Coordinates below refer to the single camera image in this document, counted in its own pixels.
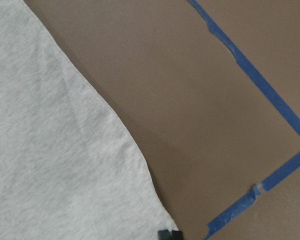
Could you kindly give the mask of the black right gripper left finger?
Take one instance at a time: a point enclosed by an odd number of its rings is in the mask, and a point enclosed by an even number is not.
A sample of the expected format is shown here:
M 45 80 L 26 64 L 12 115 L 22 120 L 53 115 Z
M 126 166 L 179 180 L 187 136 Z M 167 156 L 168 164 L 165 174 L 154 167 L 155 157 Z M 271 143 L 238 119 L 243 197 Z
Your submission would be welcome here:
M 169 230 L 160 230 L 157 233 L 158 239 L 159 240 L 171 240 L 172 235 Z

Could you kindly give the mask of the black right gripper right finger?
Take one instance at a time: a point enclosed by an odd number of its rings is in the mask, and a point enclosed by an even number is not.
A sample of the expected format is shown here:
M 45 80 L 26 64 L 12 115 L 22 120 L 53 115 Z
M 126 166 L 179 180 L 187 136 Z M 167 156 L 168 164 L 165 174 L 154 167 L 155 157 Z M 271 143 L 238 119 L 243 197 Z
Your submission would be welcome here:
M 183 240 L 183 232 L 180 230 L 172 230 L 171 231 L 171 239 L 172 240 Z

